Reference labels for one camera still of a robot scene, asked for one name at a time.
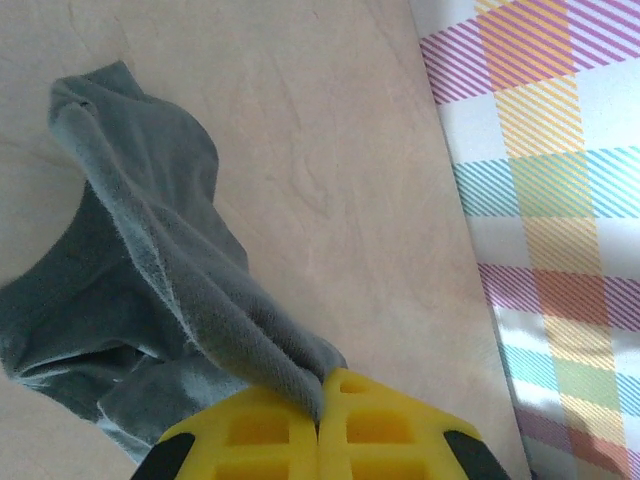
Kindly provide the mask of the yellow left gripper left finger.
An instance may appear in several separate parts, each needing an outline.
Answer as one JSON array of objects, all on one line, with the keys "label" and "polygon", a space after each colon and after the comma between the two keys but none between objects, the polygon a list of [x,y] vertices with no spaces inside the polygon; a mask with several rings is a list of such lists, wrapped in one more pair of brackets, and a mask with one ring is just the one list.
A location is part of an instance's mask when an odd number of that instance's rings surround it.
[{"label": "yellow left gripper left finger", "polygon": [[251,387],[169,428],[134,479],[317,479],[317,432],[295,405]]}]

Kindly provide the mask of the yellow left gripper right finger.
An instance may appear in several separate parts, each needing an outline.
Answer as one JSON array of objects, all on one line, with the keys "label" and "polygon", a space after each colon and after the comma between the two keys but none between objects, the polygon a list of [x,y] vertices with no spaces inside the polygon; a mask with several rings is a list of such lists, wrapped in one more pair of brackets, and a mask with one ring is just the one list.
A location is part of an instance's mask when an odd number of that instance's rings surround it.
[{"label": "yellow left gripper right finger", "polygon": [[507,479],[470,423],[347,369],[324,383],[320,479]]}]

